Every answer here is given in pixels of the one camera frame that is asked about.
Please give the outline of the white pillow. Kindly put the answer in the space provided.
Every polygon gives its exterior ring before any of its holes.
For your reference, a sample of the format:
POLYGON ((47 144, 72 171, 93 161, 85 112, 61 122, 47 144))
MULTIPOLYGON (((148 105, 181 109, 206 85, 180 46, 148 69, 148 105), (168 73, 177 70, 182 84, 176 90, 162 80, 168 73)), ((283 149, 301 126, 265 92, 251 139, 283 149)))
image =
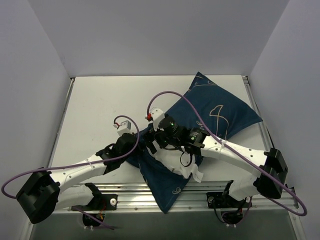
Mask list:
POLYGON ((202 181, 204 174, 199 171, 195 155, 191 156, 180 150, 166 150, 160 148, 155 140, 152 144, 155 147, 156 152, 152 153, 150 149, 148 149, 148 152, 170 172, 183 176, 185 179, 192 177, 198 183, 202 181))

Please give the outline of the blue pillowcase with gold script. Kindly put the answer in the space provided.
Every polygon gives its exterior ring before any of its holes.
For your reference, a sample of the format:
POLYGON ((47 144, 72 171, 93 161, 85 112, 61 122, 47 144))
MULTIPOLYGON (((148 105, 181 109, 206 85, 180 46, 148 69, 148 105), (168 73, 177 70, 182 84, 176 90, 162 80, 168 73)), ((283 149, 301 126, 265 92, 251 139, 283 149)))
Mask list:
MULTIPOLYGON (((166 114, 173 117, 176 123, 188 129, 208 127, 217 137, 228 140, 246 125, 239 110, 244 107, 244 101, 224 88, 218 86, 207 76, 198 72, 185 99, 179 99, 166 114)), ((198 167, 203 158, 196 156, 198 167)), ((131 157, 127 162, 139 168, 143 179, 149 186, 152 195, 163 213, 167 213, 178 198, 179 193, 187 185, 191 176, 183 176, 170 172, 157 161, 145 148, 142 156, 131 157)))

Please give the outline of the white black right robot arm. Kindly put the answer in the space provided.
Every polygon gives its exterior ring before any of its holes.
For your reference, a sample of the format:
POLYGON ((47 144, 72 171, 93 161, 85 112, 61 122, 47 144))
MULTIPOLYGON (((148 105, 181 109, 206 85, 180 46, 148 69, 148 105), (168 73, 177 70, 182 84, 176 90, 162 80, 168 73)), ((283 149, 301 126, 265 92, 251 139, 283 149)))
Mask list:
POLYGON ((208 127, 187 128, 168 115, 154 119, 144 141, 152 156, 167 169, 197 182, 203 173, 197 158, 211 158, 238 167, 250 175, 230 180, 222 193, 223 203, 234 206, 247 197, 262 195, 277 200, 282 196, 288 173, 282 153, 244 147, 214 135, 208 127))

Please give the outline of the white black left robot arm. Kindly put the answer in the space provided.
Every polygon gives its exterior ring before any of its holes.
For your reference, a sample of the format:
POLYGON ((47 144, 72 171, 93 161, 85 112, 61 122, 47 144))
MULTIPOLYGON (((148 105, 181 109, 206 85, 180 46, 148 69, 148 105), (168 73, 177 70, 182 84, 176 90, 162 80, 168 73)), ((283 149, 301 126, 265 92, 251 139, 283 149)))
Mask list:
POLYGON ((108 174, 127 158, 143 153, 142 144, 132 133, 124 133, 87 159, 65 169, 38 169, 16 194, 16 199, 30 222, 37 224, 55 210, 76 207, 85 211, 111 210, 110 197, 86 180, 108 174))

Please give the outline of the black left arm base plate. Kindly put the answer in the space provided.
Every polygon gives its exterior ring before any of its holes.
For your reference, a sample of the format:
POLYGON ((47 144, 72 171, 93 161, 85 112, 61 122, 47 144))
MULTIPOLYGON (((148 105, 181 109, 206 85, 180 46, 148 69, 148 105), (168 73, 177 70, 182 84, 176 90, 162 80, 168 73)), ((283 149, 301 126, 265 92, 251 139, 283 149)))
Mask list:
POLYGON ((82 211, 114 211, 117 209, 117 194, 101 194, 94 196, 87 205, 75 205, 71 207, 72 211, 80 209, 82 211))

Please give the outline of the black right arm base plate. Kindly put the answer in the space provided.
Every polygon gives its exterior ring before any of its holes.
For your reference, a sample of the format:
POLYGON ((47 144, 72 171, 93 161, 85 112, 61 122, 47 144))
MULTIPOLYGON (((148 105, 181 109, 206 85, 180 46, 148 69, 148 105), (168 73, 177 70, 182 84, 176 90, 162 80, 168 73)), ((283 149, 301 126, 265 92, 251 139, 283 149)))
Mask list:
POLYGON ((231 196, 223 194, 222 191, 207 192, 206 198, 209 209, 241 209, 252 205, 247 201, 247 198, 238 201, 231 196))

